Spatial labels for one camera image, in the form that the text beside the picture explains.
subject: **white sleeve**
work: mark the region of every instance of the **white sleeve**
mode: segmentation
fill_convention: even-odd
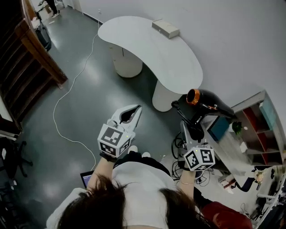
[[[62,216],[62,213],[66,209],[66,207],[74,201],[76,198],[79,197],[81,192],[86,192],[83,188],[75,188],[72,190],[70,195],[58,206],[58,208],[50,215],[48,220],[46,221],[46,228],[47,229],[56,229],[58,226],[58,221]]]

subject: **dark hair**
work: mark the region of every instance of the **dark hair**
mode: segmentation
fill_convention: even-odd
[[[113,185],[107,177],[98,176],[92,191],[81,193],[67,206],[58,229],[84,228],[92,224],[96,224],[96,228],[123,229],[126,186]],[[185,228],[190,224],[199,229],[217,228],[196,212],[195,203],[183,191],[161,189],[159,192],[167,201],[166,223],[169,229]]]

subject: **woman's left arm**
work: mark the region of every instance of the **woman's left arm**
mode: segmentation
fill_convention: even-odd
[[[87,190],[90,191],[95,187],[98,175],[106,176],[111,180],[113,166],[113,162],[107,161],[105,158],[102,157],[88,182]]]

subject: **gray floor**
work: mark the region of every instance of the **gray floor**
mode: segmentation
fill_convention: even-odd
[[[34,166],[25,167],[28,178],[23,178],[19,171],[16,175],[16,192],[37,228],[45,226],[48,216],[73,188],[83,187],[80,173],[89,171],[94,164],[92,155],[82,145],[58,135],[52,114],[57,100],[68,91],[84,66],[97,23],[71,8],[61,11],[54,21],[47,25],[53,42],[49,53],[69,80],[62,90],[51,88],[25,118],[19,140],[27,141],[24,156]],[[57,107],[59,131],[86,144],[99,161],[97,136],[102,124],[116,109],[140,104],[143,113],[134,144],[160,160],[170,154],[171,142],[180,130],[180,118],[173,109],[165,113],[154,109],[151,99],[155,85],[156,77],[146,66],[135,78],[119,77],[107,44],[96,37],[85,71]]]

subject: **white t-shirt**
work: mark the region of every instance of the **white t-shirt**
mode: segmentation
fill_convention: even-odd
[[[125,162],[112,172],[112,180],[121,185],[128,184],[124,190],[126,205],[124,220],[126,225],[144,225],[160,229],[168,229],[166,224],[166,199],[159,192],[161,188],[176,190],[173,179],[165,172],[139,163]],[[85,189],[76,188],[48,218],[46,226],[55,229],[68,204],[79,197]]]

